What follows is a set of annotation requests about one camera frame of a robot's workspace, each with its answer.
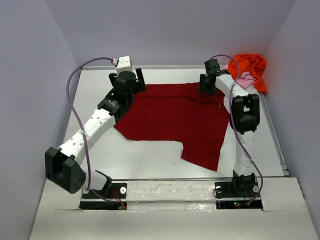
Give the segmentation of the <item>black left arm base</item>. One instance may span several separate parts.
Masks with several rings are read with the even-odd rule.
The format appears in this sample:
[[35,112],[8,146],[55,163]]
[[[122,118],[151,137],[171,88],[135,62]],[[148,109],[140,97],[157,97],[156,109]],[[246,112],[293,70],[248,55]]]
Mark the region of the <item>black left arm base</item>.
[[81,210],[125,211],[127,209],[127,181],[113,181],[107,194],[96,190],[82,192],[79,208]]

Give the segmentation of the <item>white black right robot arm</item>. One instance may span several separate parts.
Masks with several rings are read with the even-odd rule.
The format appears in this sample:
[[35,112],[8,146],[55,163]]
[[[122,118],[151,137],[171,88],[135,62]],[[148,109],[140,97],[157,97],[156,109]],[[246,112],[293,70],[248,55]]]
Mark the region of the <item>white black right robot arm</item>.
[[229,100],[229,124],[236,139],[235,165],[230,181],[215,183],[213,195],[217,199],[247,198],[259,191],[252,158],[253,137],[260,124],[260,98],[248,93],[222,70],[217,59],[204,62],[205,74],[199,78],[199,92],[216,94],[221,91]]

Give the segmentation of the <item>dark red t-shirt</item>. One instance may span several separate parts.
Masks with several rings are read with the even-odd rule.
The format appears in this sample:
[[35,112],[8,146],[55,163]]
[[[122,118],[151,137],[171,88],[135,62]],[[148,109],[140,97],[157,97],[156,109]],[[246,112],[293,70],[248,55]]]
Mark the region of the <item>dark red t-shirt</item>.
[[182,159],[216,171],[230,117],[224,98],[197,82],[148,84],[114,127],[128,140],[180,142]]

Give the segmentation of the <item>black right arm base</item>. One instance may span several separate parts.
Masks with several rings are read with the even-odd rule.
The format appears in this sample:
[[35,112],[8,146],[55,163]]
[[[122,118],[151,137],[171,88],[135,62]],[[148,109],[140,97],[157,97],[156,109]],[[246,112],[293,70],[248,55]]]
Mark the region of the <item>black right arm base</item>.
[[212,191],[215,197],[215,207],[217,210],[249,210],[263,209],[261,195],[257,195],[258,183],[254,186],[245,187],[236,191],[230,181],[219,181],[214,183]]

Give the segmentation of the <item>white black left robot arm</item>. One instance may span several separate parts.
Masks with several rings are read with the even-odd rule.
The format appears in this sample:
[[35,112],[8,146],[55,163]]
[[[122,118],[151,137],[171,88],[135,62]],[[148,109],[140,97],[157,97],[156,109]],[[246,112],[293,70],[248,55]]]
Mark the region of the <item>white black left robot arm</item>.
[[146,91],[141,68],[109,74],[112,89],[97,105],[92,116],[58,148],[50,147],[44,155],[45,175],[70,194],[82,189],[99,191],[104,196],[111,189],[112,179],[99,170],[81,167],[89,150],[129,112],[136,94]]

